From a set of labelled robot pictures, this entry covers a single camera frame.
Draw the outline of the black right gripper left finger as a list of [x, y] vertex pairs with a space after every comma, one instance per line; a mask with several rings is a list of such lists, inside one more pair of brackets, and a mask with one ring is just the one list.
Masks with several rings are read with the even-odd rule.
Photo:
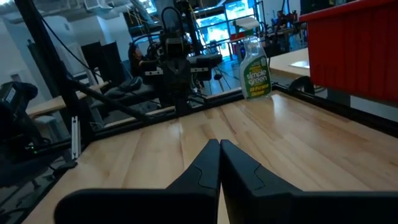
[[81, 189], [59, 201], [55, 224], [216, 224], [220, 143], [211, 139], [165, 189]]

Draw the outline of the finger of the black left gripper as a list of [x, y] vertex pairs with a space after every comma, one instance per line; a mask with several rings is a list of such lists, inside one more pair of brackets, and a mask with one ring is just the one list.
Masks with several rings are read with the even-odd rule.
[[190, 94], [190, 84], [188, 82], [185, 82], [182, 84], [182, 89], [181, 89], [181, 114], [186, 115], [189, 112], [190, 105], [188, 102]]
[[177, 82], [173, 82], [170, 85], [170, 94], [175, 104], [176, 114], [180, 116], [181, 115], [180, 90], [179, 90], [179, 84]]

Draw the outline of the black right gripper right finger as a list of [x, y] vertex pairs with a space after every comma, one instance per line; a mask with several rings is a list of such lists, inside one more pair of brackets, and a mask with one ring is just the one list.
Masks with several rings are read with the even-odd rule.
[[304, 191], [231, 141], [220, 144], [232, 224], [398, 224], [398, 191]]

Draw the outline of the red plastic laundry basket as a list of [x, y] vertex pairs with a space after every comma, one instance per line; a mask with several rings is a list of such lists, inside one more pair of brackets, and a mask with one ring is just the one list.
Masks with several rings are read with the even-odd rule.
[[398, 103], [398, 0], [356, 0], [300, 20], [314, 84]]

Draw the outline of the person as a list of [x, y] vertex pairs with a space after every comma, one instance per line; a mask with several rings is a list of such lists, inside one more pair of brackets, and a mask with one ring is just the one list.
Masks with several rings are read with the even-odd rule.
[[149, 61], [149, 59], [144, 56], [140, 50], [140, 48], [133, 44], [132, 42], [129, 44], [128, 49], [128, 57], [129, 57], [129, 64], [130, 64], [130, 72], [131, 75], [136, 77], [145, 77], [145, 63]]
[[283, 11], [278, 11], [277, 12], [277, 24], [275, 26], [275, 30], [278, 31], [280, 29], [285, 29], [287, 27], [287, 17], [283, 13]]

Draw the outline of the large bright window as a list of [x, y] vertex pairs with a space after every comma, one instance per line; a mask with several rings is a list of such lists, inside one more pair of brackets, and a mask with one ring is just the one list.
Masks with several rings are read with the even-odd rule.
[[219, 0], [215, 6], [195, 9], [200, 42], [211, 51], [232, 58], [234, 50], [228, 43], [236, 33], [232, 22], [243, 17], [254, 17], [254, 10], [254, 0]]

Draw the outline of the black cabinet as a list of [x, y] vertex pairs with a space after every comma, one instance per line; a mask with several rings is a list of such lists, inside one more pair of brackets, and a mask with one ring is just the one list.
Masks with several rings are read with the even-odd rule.
[[104, 82], [118, 86], [126, 81], [116, 42], [101, 45], [100, 42], [81, 47], [84, 58], [91, 70], [96, 68]]

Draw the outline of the tan wooden desk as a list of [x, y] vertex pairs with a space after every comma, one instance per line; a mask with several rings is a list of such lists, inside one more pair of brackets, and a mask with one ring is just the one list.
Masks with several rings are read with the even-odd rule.
[[[309, 66], [310, 59], [307, 48], [272, 57], [270, 61], [271, 73], [291, 80], [294, 86], [297, 86], [297, 83], [300, 85], [312, 84]], [[351, 106], [351, 96], [343, 91], [317, 85], [314, 85], [313, 89], [317, 96], [341, 105]]]

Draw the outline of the light wooden bench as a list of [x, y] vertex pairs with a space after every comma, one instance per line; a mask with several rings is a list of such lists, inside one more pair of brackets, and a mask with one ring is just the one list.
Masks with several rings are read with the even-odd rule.
[[[92, 85], [89, 88], [92, 90], [100, 90], [100, 88], [105, 87], [107, 85], [109, 85], [109, 82], [103, 82], [103, 83], [100, 83], [97, 85]], [[85, 98], [87, 96], [86, 94], [84, 94], [81, 91], [76, 91], [75, 93], [79, 100], [82, 98]], [[40, 103], [37, 106], [33, 106], [31, 108], [26, 109], [26, 112], [31, 118], [34, 118], [34, 117], [42, 116], [43, 114], [59, 111], [66, 107], [67, 106], [66, 106], [63, 98], [61, 96], [57, 96], [51, 100]]]

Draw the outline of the silver aluminium bracket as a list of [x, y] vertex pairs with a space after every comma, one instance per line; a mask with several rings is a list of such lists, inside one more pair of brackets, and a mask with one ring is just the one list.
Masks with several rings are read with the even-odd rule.
[[71, 156], [72, 160], [76, 160], [81, 154], [80, 120], [78, 119], [78, 116], [72, 117], [71, 128]]

